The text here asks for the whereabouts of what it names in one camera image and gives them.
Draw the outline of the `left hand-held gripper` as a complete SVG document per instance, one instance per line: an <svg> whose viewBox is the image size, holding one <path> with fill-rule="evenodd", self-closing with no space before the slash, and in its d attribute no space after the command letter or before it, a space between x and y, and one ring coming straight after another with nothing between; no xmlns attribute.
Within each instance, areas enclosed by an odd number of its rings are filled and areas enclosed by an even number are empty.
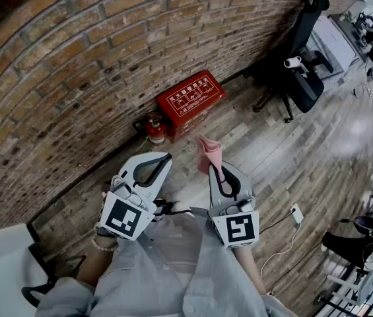
<svg viewBox="0 0 373 317"><path fill-rule="evenodd" d="M119 176L112 178L96 225L98 231L137 240L155 218L156 205L152 201L171 167L170 153L149 152L129 158Z"/></svg>

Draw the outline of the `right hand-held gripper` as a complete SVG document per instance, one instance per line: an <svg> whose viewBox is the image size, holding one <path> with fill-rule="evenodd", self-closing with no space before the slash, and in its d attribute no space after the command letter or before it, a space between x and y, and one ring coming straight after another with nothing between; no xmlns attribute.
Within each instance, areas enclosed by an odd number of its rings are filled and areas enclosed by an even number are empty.
<svg viewBox="0 0 373 317"><path fill-rule="evenodd" d="M248 177L233 164L222 162L219 171L210 164L211 208L207 214L225 248L249 246L259 240L259 212Z"/></svg>

